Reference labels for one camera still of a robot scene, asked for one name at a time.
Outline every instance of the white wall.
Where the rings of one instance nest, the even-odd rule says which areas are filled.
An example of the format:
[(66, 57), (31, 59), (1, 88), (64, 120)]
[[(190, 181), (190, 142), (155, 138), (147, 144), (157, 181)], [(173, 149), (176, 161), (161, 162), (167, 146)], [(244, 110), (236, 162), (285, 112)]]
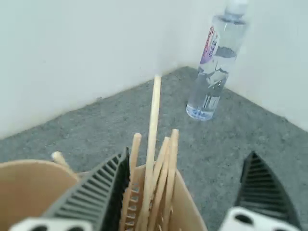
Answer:
[[(252, 26), (228, 87), (308, 130), (307, 3), (251, 2)], [(224, 4), (2, 0), (0, 138), (140, 84), (155, 73), (196, 67), (209, 19)]]
[(254, 0), (228, 88), (308, 131), (305, 0)]
[(191, 10), (176, 0), (0, 1), (0, 138), (184, 65)]

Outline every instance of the pink label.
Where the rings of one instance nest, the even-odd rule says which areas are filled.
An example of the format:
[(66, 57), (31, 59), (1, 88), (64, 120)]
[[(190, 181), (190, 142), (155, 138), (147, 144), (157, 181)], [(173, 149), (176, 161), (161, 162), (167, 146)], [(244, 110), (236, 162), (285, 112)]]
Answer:
[(212, 59), (218, 48), (219, 36), (211, 26), (210, 31), (207, 36), (206, 44), (203, 50), (202, 58), (200, 64), (205, 64)]

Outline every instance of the carpeted floor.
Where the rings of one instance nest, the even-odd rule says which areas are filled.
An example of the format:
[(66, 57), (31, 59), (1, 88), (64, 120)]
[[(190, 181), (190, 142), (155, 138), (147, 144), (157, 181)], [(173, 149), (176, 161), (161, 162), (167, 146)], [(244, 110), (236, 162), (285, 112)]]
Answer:
[[(196, 71), (181, 68), (162, 80), (157, 147), (172, 128), (180, 130), (178, 169), (208, 229), (218, 229), (239, 187), (243, 159), (255, 150), (270, 165), (308, 223), (308, 133), (225, 90), (215, 119), (196, 122), (185, 113)], [(50, 159), (62, 151), (75, 171), (96, 166), (143, 135), (145, 163), (153, 82), (69, 112), (0, 141), (0, 161)]]

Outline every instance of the water bottle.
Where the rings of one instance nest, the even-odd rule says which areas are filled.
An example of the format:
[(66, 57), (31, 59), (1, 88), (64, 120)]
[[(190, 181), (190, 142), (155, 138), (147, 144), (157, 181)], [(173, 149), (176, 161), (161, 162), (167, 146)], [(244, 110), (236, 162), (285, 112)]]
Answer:
[(209, 120), (235, 63), (248, 23), (243, 19), (248, 0), (230, 0), (224, 15), (215, 15), (209, 30), (192, 88), (187, 114), (198, 120)]

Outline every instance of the wooden dowel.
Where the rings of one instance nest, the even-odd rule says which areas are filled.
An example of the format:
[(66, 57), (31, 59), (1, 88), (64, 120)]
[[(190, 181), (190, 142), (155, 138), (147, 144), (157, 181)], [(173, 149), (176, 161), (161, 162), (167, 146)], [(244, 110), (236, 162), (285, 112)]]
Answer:
[(149, 218), (149, 207), (150, 207), (151, 196), (152, 196), (151, 195), (151, 184), (149, 184), (149, 182), (152, 182), (152, 176), (153, 176), (158, 114), (159, 114), (160, 88), (161, 88), (161, 77), (155, 76), (153, 95), (152, 95), (150, 125), (149, 125), (148, 150), (147, 150), (146, 166), (145, 166), (143, 203), (142, 203), (142, 209), (141, 209), (141, 213), (142, 213), (141, 230), (142, 231), (147, 230), (148, 218)]
[(179, 143), (179, 130), (173, 129), (171, 134), (171, 144), (170, 144), (170, 160), (168, 166), (168, 178), (166, 184), (166, 200), (164, 206), (164, 222), (162, 231), (167, 231), (169, 227), (170, 219), (170, 209), (171, 209), (171, 200), (173, 195), (174, 188), (174, 179), (177, 169), (177, 156), (178, 156), (178, 143)]
[[(155, 167), (154, 167), (154, 171), (153, 171), (153, 181), (152, 181), (152, 184), (151, 184), (151, 195), (153, 195), (153, 193), (154, 193), (154, 189), (157, 185), (158, 177), (159, 177), (159, 174), (160, 174), (160, 171), (161, 171), (164, 159), (165, 159), (166, 152), (169, 149), (169, 140), (170, 140), (169, 137), (164, 138), (162, 147), (160, 148), (160, 151), (159, 151), (157, 161), (155, 163)], [(142, 213), (142, 209), (141, 209), (141, 212), (139, 213), (139, 216), (138, 216), (138, 219), (137, 219), (137, 223), (135, 225), (136, 230), (139, 230), (140, 224), (142, 223), (142, 219), (143, 219), (143, 213)]]
[(162, 144), (162, 147), (160, 148), (155, 166), (154, 166), (153, 182), (152, 182), (151, 191), (150, 191), (151, 198), (153, 197), (153, 193), (154, 193), (154, 190), (155, 190), (157, 182), (158, 182), (158, 177), (159, 177), (159, 174), (161, 172), (163, 162), (165, 160), (165, 155), (166, 155), (167, 149), (169, 148), (169, 144), (170, 144), (169, 143), (169, 137), (165, 137), (163, 144)]
[(67, 168), (72, 174), (76, 175), (78, 177), (78, 179), (80, 178), (78, 174), (76, 174), (71, 167), (69, 166), (69, 164), (66, 162), (66, 160), (64, 159), (63, 155), (61, 152), (56, 151), (54, 153), (51, 154), (51, 157), (53, 159), (53, 161), (57, 164), (62, 165), (63, 167)]
[(141, 134), (135, 133), (134, 138), (133, 138), (133, 143), (131, 146), (131, 154), (130, 154), (130, 182), (124, 194), (122, 217), (121, 217), (121, 222), (120, 222), (120, 231), (125, 230), (127, 209), (129, 206), (129, 200), (130, 200), (131, 189), (132, 189), (132, 184), (133, 184), (133, 179), (134, 179), (134, 172), (135, 172), (137, 159), (138, 159), (140, 142), (141, 142)]
[(168, 176), (168, 165), (169, 165), (169, 155), (170, 151), (169, 148), (166, 150), (165, 158), (164, 158), (164, 164), (163, 164), (163, 169), (160, 173), (157, 188), (156, 188), (156, 193), (153, 199), (153, 205), (150, 213), (150, 218), (149, 218), (149, 227), (148, 231), (154, 231), (155, 224), (157, 221), (157, 215), (158, 215), (158, 210), (160, 207), (160, 203), (163, 197), (165, 185), (166, 185), (166, 180)]

